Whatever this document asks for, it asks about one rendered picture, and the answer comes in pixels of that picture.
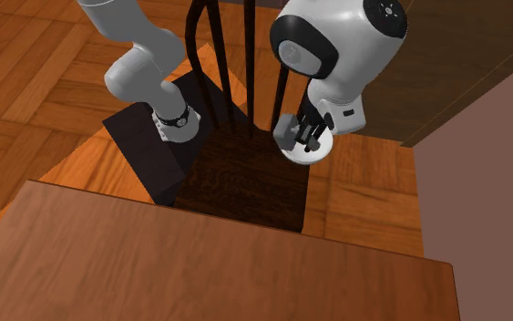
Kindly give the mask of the dark wooden chair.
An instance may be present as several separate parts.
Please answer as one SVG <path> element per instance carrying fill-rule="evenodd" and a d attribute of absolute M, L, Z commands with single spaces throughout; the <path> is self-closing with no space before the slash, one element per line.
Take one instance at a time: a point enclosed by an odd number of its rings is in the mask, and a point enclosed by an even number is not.
<path fill-rule="evenodd" d="M 218 121 L 196 50 L 197 24 L 203 13 L 210 20 L 227 111 L 224 123 Z M 254 124 L 255 0 L 243 0 L 243 13 L 248 120 L 240 123 L 233 109 L 218 0 L 192 0 L 190 5 L 185 27 L 187 56 L 212 130 L 180 185 L 174 205 L 298 233 L 303 228 L 309 170 L 287 161 L 272 134 Z"/>

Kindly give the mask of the black robot stand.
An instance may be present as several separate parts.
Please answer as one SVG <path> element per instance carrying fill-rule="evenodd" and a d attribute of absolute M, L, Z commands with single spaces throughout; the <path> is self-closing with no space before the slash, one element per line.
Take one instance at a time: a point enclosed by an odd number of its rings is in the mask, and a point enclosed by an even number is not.
<path fill-rule="evenodd" d="M 164 142 L 152 120 L 152 108 L 136 102 L 105 119 L 103 124 L 149 196 L 171 206 L 181 183 L 213 130 L 210 114 L 192 72 L 174 81 L 188 104 L 201 115 L 200 129 L 185 143 Z"/>

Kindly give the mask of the brown wooden table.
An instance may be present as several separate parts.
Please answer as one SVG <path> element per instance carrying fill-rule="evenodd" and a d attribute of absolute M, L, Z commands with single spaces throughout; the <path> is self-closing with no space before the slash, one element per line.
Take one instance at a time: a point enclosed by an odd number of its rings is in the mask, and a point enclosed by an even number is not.
<path fill-rule="evenodd" d="M 450 264 L 24 184 L 0 321 L 460 321 Z"/>

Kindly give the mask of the grey mug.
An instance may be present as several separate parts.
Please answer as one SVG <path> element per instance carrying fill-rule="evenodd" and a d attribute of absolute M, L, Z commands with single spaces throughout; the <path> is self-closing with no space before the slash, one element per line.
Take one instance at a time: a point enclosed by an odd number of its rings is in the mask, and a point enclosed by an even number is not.
<path fill-rule="evenodd" d="M 273 137 L 281 150 L 291 151 L 296 145 L 299 121 L 294 114 L 282 114 L 273 130 Z"/>

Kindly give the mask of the white plate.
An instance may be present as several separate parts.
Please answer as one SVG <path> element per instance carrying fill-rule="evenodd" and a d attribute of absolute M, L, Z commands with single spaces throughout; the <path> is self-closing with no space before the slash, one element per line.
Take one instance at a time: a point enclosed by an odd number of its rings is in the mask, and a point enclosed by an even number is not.
<path fill-rule="evenodd" d="M 292 162 L 301 165 L 312 165 L 324 159 L 333 147 L 333 135 L 326 129 L 318 139 L 319 149 L 305 151 L 305 146 L 296 142 L 292 150 L 282 150 L 282 154 Z"/>

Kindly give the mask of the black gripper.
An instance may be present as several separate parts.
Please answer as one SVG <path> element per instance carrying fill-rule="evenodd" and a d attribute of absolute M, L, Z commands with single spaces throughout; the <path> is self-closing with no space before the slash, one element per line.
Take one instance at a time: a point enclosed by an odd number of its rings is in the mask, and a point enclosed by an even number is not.
<path fill-rule="evenodd" d="M 317 151 L 321 147 L 320 137 L 326 129 L 333 130 L 334 123 L 330 113 L 322 116 L 308 97 L 300 102 L 296 117 L 298 119 L 298 142 L 307 144 L 307 151 Z"/>

